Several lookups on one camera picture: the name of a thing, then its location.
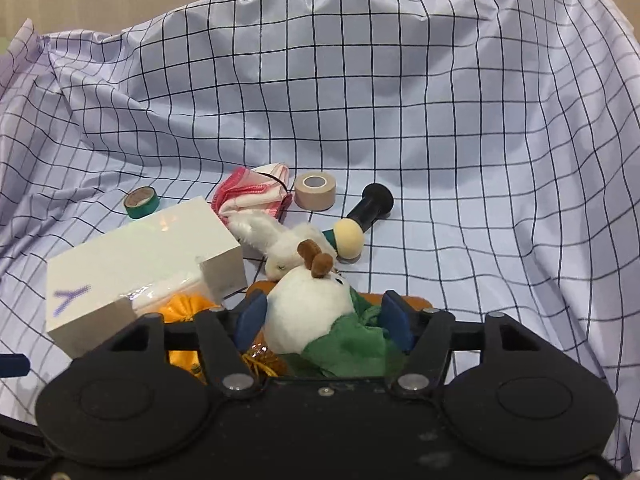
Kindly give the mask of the white radish plush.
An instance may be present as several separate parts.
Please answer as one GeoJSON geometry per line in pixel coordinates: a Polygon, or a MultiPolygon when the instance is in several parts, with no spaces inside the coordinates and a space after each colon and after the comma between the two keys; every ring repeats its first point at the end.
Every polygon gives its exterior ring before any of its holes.
{"type": "Polygon", "coordinates": [[[405,353],[378,322],[371,304],[334,270],[333,257],[313,240],[297,245],[303,264],[267,295],[264,337],[294,376],[384,377],[405,353]]]}

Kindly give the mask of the white rabbit plush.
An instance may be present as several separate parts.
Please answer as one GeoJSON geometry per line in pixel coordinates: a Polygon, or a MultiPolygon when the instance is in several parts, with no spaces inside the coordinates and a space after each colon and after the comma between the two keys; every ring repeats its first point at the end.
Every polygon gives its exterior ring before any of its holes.
{"type": "Polygon", "coordinates": [[[297,251],[298,244],[304,240],[312,240],[322,252],[337,258],[322,232],[308,222],[287,228],[265,212],[249,210],[230,214],[227,226],[239,242],[265,257],[265,274],[270,281],[279,281],[288,271],[304,264],[297,251]]]}

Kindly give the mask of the black mushroom-shaped handle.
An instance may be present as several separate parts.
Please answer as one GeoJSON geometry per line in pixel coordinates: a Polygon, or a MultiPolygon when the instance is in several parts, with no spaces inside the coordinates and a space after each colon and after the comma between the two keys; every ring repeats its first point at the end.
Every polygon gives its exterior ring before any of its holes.
{"type": "Polygon", "coordinates": [[[349,211],[347,218],[354,220],[367,232],[378,219],[387,217],[394,206],[393,194],[385,185],[370,183],[362,191],[360,201],[349,211]]]}

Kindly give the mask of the pink white cloth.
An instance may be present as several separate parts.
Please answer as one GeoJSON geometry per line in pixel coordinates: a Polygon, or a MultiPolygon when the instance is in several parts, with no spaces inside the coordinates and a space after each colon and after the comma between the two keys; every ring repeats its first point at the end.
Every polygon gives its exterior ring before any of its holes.
{"type": "Polygon", "coordinates": [[[278,218],[291,203],[290,170],[283,162],[236,168],[216,187],[212,209],[224,223],[234,212],[257,210],[278,218]]]}

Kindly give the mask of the brown leather case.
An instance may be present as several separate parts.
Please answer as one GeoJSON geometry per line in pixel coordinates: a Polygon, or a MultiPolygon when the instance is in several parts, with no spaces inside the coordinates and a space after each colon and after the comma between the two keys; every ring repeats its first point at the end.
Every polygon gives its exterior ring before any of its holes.
{"type": "MultiPolygon", "coordinates": [[[[268,295],[273,287],[276,286],[275,282],[270,281],[257,281],[254,284],[251,284],[250,287],[246,290],[245,295],[248,296],[255,290],[260,290],[265,295],[268,295]]],[[[363,296],[367,302],[370,304],[374,304],[375,306],[379,306],[382,302],[383,295],[382,294],[370,294],[370,292],[360,292],[360,296],[363,296]]],[[[416,296],[402,296],[402,299],[413,308],[413,310],[421,311],[424,309],[431,309],[433,305],[426,299],[416,296]]]]}

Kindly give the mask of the orange embroidered pouch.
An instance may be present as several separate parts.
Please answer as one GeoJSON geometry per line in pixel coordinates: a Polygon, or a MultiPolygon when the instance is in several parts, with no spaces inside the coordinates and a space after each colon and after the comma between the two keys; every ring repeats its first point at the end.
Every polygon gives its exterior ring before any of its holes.
{"type": "MultiPolygon", "coordinates": [[[[201,295],[175,294],[156,309],[166,323],[191,322],[194,315],[205,311],[226,313],[223,307],[201,295]]],[[[201,382],[206,382],[198,352],[171,350],[168,359],[172,365],[187,370],[201,382]]],[[[259,332],[250,348],[242,354],[242,359],[253,375],[258,378],[279,377],[288,374],[286,363],[268,349],[262,332],[259,332]]]]}

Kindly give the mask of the white phone box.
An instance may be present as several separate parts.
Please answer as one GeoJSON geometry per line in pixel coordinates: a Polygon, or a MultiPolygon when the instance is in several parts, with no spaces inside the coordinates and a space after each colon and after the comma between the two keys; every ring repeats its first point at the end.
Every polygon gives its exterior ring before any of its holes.
{"type": "Polygon", "coordinates": [[[246,285],[240,244],[195,197],[51,258],[46,330],[76,359],[175,294],[221,304],[246,285]]]}

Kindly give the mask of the wooden peg doll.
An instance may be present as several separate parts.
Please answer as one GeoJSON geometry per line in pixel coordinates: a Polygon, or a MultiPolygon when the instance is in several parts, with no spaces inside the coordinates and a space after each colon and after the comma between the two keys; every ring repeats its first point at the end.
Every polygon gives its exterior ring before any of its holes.
{"type": "Polygon", "coordinates": [[[328,243],[334,248],[337,257],[357,260],[363,250],[364,234],[362,227],[351,218],[343,218],[334,223],[332,229],[322,232],[328,243]]]}

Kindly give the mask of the green tape roll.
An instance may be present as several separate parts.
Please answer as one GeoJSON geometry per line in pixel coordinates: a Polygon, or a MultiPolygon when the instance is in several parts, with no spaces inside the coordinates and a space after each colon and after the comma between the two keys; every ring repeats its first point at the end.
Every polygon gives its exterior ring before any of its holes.
{"type": "Polygon", "coordinates": [[[124,207],[128,217],[140,219],[152,214],[160,206],[160,198],[152,186],[135,188],[124,198],[124,207]]]}

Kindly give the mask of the beige tape roll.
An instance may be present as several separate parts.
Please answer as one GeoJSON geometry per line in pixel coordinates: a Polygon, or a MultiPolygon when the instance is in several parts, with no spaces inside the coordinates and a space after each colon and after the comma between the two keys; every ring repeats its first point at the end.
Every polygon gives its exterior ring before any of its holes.
{"type": "Polygon", "coordinates": [[[335,203],[336,180],[332,174],[311,171],[300,174],[294,182],[294,200],[299,208],[322,211],[335,203]]]}

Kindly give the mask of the white checked cloth cover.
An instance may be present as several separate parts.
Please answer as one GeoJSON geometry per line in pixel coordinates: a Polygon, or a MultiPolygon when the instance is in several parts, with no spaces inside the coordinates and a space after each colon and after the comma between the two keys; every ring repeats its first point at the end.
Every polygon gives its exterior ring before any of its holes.
{"type": "Polygon", "coordinates": [[[639,44],[611,0],[196,0],[116,34],[38,32],[1,58],[1,384],[29,420],[67,366],[44,330],[50,258],[231,171],[324,170],[336,203],[395,196],[363,292],[465,321],[502,311],[604,378],[606,455],[639,466],[639,44]]]}

